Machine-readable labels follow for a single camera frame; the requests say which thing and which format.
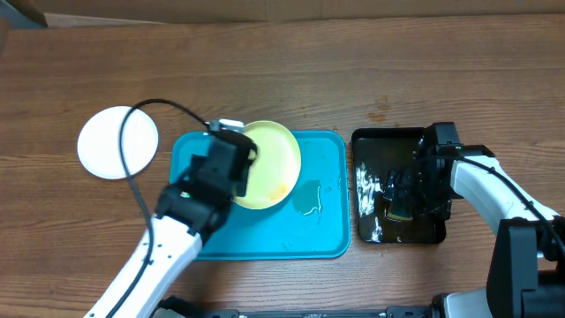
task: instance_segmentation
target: wooden surface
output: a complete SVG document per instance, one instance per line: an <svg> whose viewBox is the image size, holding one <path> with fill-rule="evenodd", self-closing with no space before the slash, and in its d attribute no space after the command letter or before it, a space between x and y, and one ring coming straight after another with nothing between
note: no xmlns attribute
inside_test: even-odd
<svg viewBox="0 0 565 318"><path fill-rule="evenodd" d="M208 119L333 129L346 142L359 127L456 121L464 143L487 145L563 211L564 88L562 15L11 31L0 60L0 315L83 315L139 240L128 185L93 177L76 154L99 110L164 97ZM138 181L153 207L173 142L199 127L166 106L147 113L161 144ZM242 310L352 309L485 284L494 235L465 202L438 246L370 246L351 225L338 259L199 262L170 293Z"/></svg>

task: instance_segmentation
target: cardboard box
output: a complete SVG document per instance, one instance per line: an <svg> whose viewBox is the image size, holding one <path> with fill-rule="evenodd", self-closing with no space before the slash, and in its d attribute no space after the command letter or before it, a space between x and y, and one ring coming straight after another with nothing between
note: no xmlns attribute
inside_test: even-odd
<svg viewBox="0 0 565 318"><path fill-rule="evenodd" d="M162 22L139 21L130 19L107 19L83 17L68 14L45 13L45 20L49 28L56 27L110 27L130 26L138 24L162 24Z"/></svg>
<svg viewBox="0 0 565 318"><path fill-rule="evenodd" d="M35 4L32 3L33 0L6 0L6 2L11 5L14 9L19 11L19 13L26 16L26 18L32 20L40 26L47 26L43 13L35 8Z"/></svg>
<svg viewBox="0 0 565 318"><path fill-rule="evenodd" d="M563 0L8 0L42 13L164 23L563 13Z"/></svg>

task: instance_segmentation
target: water droplet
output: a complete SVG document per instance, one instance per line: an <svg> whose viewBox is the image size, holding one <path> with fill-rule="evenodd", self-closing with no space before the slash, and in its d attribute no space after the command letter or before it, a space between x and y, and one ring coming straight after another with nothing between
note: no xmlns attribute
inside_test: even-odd
<svg viewBox="0 0 565 318"><path fill-rule="evenodd" d="M319 180L306 181L299 186L292 195L292 205L294 209L303 216L309 216L318 212L318 221L321 219L321 201L320 201L321 183Z"/></svg>

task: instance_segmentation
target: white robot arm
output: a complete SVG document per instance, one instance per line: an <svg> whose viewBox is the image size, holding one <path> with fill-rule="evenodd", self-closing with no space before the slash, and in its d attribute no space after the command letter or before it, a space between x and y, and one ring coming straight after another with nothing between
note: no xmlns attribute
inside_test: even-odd
<svg viewBox="0 0 565 318"><path fill-rule="evenodd" d="M207 156L193 155L189 168L162 190L132 257L86 318L151 316L210 235L225 224L233 195L245 196L257 146L242 134L241 122L221 119L207 127L211 140Z"/></svg>
<svg viewBox="0 0 565 318"><path fill-rule="evenodd" d="M466 159L493 167L512 182L543 217L551 221L559 216L552 209L541 205L512 180L502 169L499 161L486 155L467 156ZM501 220L521 217L528 221L538 218L525 207L518 197L495 175L471 163L454 161L451 170L451 187L463 196L485 219L496 235ZM492 318L486 299L486 288L476 291L449 294L443 300L446 318Z"/></svg>
<svg viewBox="0 0 565 318"><path fill-rule="evenodd" d="M170 285L183 269L196 259L202 248L200 235L189 234L188 226L182 222L169 216L161 219L154 216L151 223L154 229L151 263L129 297L113 315L116 318L149 317ZM108 315L139 272L147 254L148 244L149 237L146 231L130 260L94 307L85 314L85 318Z"/></svg>
<svg viewBox="0 0 565 318"><path fill-rule="evenodd" d="M498 171L512 182L528 201L532 202L546 220L553 220L554 216L559 215L552 209L539 204L514 182L504 172L496 158L486 155L466 156L465 158ZM529 221L538 220L518 199L516 194L488 170L481 169L471 163L455 160L451 169L450 182L451 188L457 194L463 196L480 213L495 235L498 232L499 223L503 219L522 217Z"/></svg>

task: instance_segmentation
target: white plate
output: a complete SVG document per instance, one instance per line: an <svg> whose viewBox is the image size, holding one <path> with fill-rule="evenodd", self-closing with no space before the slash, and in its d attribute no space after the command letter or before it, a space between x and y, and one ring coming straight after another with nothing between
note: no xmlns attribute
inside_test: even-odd
<svg viewBox="0 0 565 318"><path fill-rule="evenodd" d="M128 106L105 109L90 118L80 131L77 151L82 165L96 177L125 178L118 151L118 134ZM132 175L143 170L153 159L159 133L153 120L135 110L124 128L124 157Z"/></svg>

